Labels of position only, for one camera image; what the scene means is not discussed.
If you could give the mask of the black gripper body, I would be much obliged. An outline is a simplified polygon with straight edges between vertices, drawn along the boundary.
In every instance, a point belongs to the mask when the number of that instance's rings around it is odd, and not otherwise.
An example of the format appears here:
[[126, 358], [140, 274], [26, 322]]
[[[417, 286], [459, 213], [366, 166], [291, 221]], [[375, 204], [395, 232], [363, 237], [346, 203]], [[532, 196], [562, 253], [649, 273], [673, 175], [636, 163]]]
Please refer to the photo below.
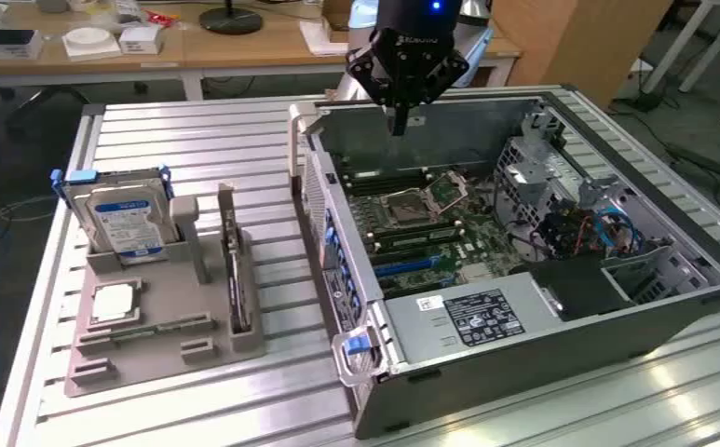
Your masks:
[[459, 1], [382, 1], [370, 51], [381, 63], [382, 104], [410, 108], [430, 103], [461, 77], [454, 30]]

